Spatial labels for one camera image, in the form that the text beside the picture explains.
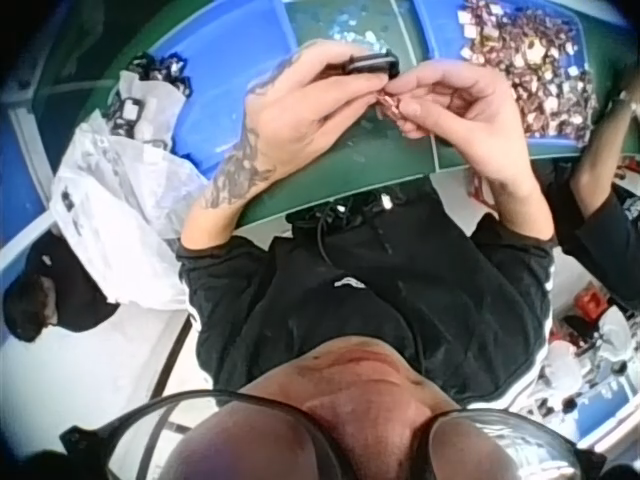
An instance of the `tattooed arm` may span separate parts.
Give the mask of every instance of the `tattooed arm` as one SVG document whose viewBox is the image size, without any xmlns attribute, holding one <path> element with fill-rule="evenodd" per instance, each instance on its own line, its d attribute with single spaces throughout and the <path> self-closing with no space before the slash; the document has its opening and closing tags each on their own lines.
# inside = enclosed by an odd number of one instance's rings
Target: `tattooed arm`
<svg viewBox="0 0 640 480">
<path fill-rule="evenodd" d="M 384 75 L 317 80 L 328 65 L 367 53 L 355 45 L 315 41 L 249 91 L 241 139 L 192 207 L 184 247 L 226 243 L 252 198 L 326 152 L 375 103 L 388 80 Z"/>
</svg>

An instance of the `red object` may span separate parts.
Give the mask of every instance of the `red object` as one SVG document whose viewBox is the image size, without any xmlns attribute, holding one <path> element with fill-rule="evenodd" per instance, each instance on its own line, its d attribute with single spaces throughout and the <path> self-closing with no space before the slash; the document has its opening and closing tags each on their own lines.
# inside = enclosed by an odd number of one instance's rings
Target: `red object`
<svg viewBox="0 0 640 480">
<path fill-rule="evenodd" d="M 574 299 L 574 305 L 589 323 L 598 323 L 600 317 L 607 311 L 607 298 L 595 287 L 587 287 Z"/>
<path fill-rule="evenodd" d="M 623 156 L 620 165 L 622 166 L 622 168 L 635 173 L 640 173 L 640 159 L 638 159 L 638 157 L 635 155 Z"/>
</svg>

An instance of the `black clothing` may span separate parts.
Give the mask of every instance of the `black clothing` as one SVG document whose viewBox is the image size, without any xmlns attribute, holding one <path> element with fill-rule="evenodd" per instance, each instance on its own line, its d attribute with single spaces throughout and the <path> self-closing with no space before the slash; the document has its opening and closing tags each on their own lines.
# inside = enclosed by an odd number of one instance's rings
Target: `black clothing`
<svg viewBox="0 0 640 480">
<path fill-rule="evenodd" d="M 613 185 L 613 193 L 585 219 L 569 185 L 573 165 L 537 164 L 562 251 L 574 257 L 623 307 L 640 311 L 638 198 Z"/>
<path fill-rule="evenodd" d="M 179 250 L 202 326 L 198 361 L 216 387 L 237 390 L 350 335 L 383 340 L 462 404 L 506 407 L 537 378 L 551 326 L 551 244 L 491 215 L 468 238 L 428 180 L 409 187 L 404 204 L 329 231 L 330 264 L 303 228 L 268 252 L 241 237 Z"/>
<path fill-rule="evenodd" d="M 111 318 L 119 305 L 107 299 L 64 238 L 42 235 L 27 254 L 25 272 L 53 281 L 58 323 L 72 332 L 84 332 Z"/>
</svg>

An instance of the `pile of parts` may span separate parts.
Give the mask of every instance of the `pile of parts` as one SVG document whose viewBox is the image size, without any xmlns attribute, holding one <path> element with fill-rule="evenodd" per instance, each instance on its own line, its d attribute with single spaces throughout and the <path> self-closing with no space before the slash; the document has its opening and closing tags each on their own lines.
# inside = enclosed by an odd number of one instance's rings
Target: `pile of parts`
<svg viewBox="0 0 640 480">
<path fill-rule="evenodd" d="M 165 82 L 178 90 L 186 98 L 192 94 L 191 80 L 184 76 L 187 61 L 173 53 L 156 61 L 149 53 L 141 53 L 135 56 L 125 68 L 126 71 L 135 73 L 140 81 Z M 122 98 L 120 92 L 116 92 L 104 114 L 111 134 L 120 137 L 135 138 L 135 127 L 144 109 L 144 102 L 138 98 Z M 169 145 L 161 140 L 154 145 L 162 150 L 168 150 Z"/>
<path fill-rule="evenodd" d="M 536 9 L 506 13 L 485 0 L 467 0 L 458 20 L 470 40 L 460 54 L 505 73 L 527 136 L 562 136 L 586 145 L 597 100 L 588 71 L 562 66 L 579 48 L 569 22 Z"/>
</svg>

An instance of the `blue plastic bin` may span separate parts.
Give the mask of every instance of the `blue plastic bin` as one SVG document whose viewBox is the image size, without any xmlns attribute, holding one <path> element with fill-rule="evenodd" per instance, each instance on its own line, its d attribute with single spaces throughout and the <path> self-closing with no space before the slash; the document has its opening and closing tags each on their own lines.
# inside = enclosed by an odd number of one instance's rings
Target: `blue plastic bin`
<svg viewBox="0 0 640 480">
<path fill-rule="evenodd" d="M 464 0 L 413 0 L 416 12 L 429 46 L 432 58 L 462 59 L 460 51 L 468 46 L 470 40 L 464 37 L 463 27 L 458 23 L 458 11 L 464 9 Z M 574 43 L 578 50 L 573 55 L 563 55 L 560 59 L 565 68 L 576 66 L 587 69 L 586 40 L 582 24 L 569 10 L 544 0 L 506 0 L 494 1 L 507 14 L 516 8 L 535 8 L 544 11 L 550 17 L 570 22 L 576 30 Z M 566 146 L 576 145 L 576 141 L 562 136 L 530 138 L 534 145 Z"/>
<path fill-rule="evenodd" d="M 282 0 L 218 0 L 152 49 L 187 60 L 193 95 L 174 131 L 174 149 L 207 178 L 238 140 L 247 87 L 297 49 Z"/>
</svg>

